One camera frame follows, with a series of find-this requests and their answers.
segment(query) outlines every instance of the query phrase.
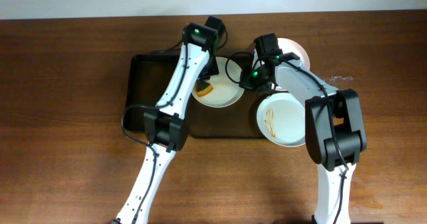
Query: dark serving tray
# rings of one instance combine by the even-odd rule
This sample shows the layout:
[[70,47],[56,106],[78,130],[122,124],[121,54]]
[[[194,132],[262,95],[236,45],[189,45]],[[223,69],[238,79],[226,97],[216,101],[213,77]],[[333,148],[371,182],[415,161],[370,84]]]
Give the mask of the dark serving tray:
[[[135,103],[155,105],[163,95],[175,71],[178,55],[136,55],[131,62],[126,106]],[[233,59],[240,67],[252,60],[242,56]],[[256,110],[262,97],[245,91],[233,105],[207,107],[190,95],[185,122],[189,133],[197,138],[264,138],[256,123]],[[143,133],[143,109],[127,112],[124,126],[128,131]]]

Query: black bracket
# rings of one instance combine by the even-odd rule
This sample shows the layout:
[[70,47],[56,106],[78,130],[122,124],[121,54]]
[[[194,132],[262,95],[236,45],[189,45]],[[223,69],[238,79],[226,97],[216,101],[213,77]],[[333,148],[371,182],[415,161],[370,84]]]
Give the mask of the black bracket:
[[264,64],[256,69],[245,66],[240,73],[239,86],[256,93],[271,93],[271,84],[276,82],[275,67],[280,63],[270,57],[281,55],[283,51],[279,48],[278,38],[274,33],[257,37],[254,43],[259,62],[263,61]]
[[216,63],[216,50],[220,45],[222,36],[226,31],[226,26],[221,19],[209,16],[205,25],[190,23],[183,30],[183,40],[188,43],[198,45],[202,51],[209,51],[209,61],[201,70],[200,79],[209,79],[212,75],[220,74]]
[[[360,153],[367,146],[359,96],[349,89],[337,91],[335,95],[329,96],[329,100],[335,117],[344,118],[342,124],[334,126],[343,158],[348,163],[357,163]],[[306,100],[306,147],[312,160],[322,164],[328,171],[341,165],[332,140],[324,97]]]
[[168,151],[181,151],[188,137],[188,126],[178,114],[171,116],[152,109],[144,113],[145,135],[150,143],[165,145]]

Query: brown tabletop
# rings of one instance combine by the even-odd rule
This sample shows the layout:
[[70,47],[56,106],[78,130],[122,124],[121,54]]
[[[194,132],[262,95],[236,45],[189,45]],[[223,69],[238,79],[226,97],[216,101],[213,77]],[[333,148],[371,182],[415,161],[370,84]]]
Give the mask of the brown tabletop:
[[[427,11],[220,16],[229,55],[259,35],[297,41],[312,71],[359,96],[368,136],[352,222],[427,220]],[[145,148],[119,128],[130,59],[197,17],[0,21],[0,223],[109,223]],[[193,139],[168,167],[150,223],[293,223],[317,202],[306,148]]]

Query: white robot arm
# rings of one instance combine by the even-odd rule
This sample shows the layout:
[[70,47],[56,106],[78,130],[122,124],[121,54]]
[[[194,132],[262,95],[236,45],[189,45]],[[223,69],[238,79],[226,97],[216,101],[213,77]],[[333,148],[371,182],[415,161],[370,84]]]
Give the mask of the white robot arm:
[[224,24],[215,17],[209,17],[205,25],[190,23],[185,27],[179,61],[165,93],[156,104],[161,108],[144,113],[150,146],[133,189],[113,224],[147,223],[161,178],[187,139],[188,130],[183,120],[191,90],[198,79],[218,74],[214,51],[224,31]]
[[[242,72],[240,86],[271,91],[274,83],[305,107],[306,147],[318,164],[319,177],[318,207],[312,223],[349,224],[350,181],[360,153],[366,148],[356,92],[328,85],[308,70],[297,55],[283,54],[273,33],[258,37],[255,44],[253,67]],[[344,123],[334,126],[332,115],[344,118]]]

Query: white plastic arm segment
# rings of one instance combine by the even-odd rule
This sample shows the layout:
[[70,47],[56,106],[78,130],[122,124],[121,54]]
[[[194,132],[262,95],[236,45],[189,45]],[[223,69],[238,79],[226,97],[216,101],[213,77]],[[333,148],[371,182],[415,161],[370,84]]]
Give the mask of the white plastic arm segment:
[[[348,199],[350,197],[350,183],[356,164],[348,164],[349,170],[346,173],[347,179],[344,181],[342,195],[341,212],[336,223],[350,224],[348,215]],[[338,207],[340,205],[340,174],[345,170],[343,165],[335,167],[333,171],[328,171],[323,165],[318,165],[319,174],[319,199],[318,207],[314,213],[314,219],[318,224],[332,224],[334,222]]]
[[[195,81],[199,77],[201,70],[206,66],[209,61],[209,51],[202,51],[198,45],[188,44],[188,62],[187,71],[185,72],[184,80],[181,87],[178,90],[178,94],[173,101],[173,105],[169,105],[160,109],[161,112],[173,115],[177,113],[180,119],[185,117],[185,109],[187,108],[187,102],[191,91],[195,85]],[[179,80],[181,79],[182,72],[185,65],[185,45],[182,45],[181,55],[179,57],[178,64],[173,72],[172,79],[166,88],[165,93],[161,96],[157,105],[160,106],[165,104],[171,99],[171,96],[176,92],[178,88]]]
[[153,183],[151,184],[151,188],[141,206],[141,209],[138,210],[139,204],[141,203],[141,200],[147,191],[148,183],[153,171],[153,152],[147,147],[141,171],[139,171],[139,175],[135,184],[133,185],[131,194],[127,198],[127,201],[119,214],[117,214],[117,218],[120,218],[120,223],[131,224],[137,211],[139,211],[139,213],[136,224],[146,224],[148,222],[149,208],[153,202],[154,195],[157,191],[157,188],[159,187],[161,178],[163,177],[167,166],[172,161],[173,157],[175,157],[176,153],[175,151],[168,153],[166,148],[160,145],[153,145],[153,148],[155,152],[159,154],[159,156],[157,157],[154,179]]
[[[297,67],[301,67],[301,69],[307,71],[313,77],[315,77],[319,83],[324,86],[328,96],[335,94],[338,90],[336,87],[328,85],[326,82],[322,81],[319,77],[314,75],[309,69],[306,68],[301,60],[291,60],[290,63]],[[307,75],[296,71],[286,63],[278,65],[275,72],[276,83],[285,90],[288,90],[301,103],[303,107],[306,106],[306,100],[315,96],[324,96],[322,91],[319,90],[319,87],[312,79],[310,79]]]
[[[186,47],[188,47],[188,57],[185,56]],[[177,90],[179,81],[185,68],[185,58],[187,58],[187,70],[185,72],[181,87]],[[175,71],[173,72],[171,81],[169,82],[165,93],[157,102],[157,105],[159,106],[167,103],[176,91],[177,95],[173,100],[173,105],[169,105],[160,109],[161,112],[167,113],[169,115],[174,115],[177,113],[180,119],[184,119],[185,109],[187,108],[187,102],[191,90],[193,89],[201,70],[205,67],[208,61],[209,51],[202,51],[200,46],[191,43],[182,45],[181,55],[179,57]],[[133,217],[137,211],[139,211],[139,213],[135,224],[147,223],[149,209],[151,207],[151,203],[153,202],[157,188],[159,187],[161,178],[163,177],[167,166],[175,156],[175,151],[168,153],[165,147],[162,147],[156,143],[153,144],[153,148],[159,154],[159,157],[157,158],[155,175],[153,183],[151,184],[151,188],[143,202],[143,205],[141,206],[141,209],[138,210],[139,204],[141,203],[141,200],[147,191],[151,173],[153,171],[153,153],[150,149],[147,148],[141,171],[139,172],[131,194],[127,198],[127,201],[119,214],[117,214],[117,218],[120,218],[120,223],[122,224],[133,224]]]

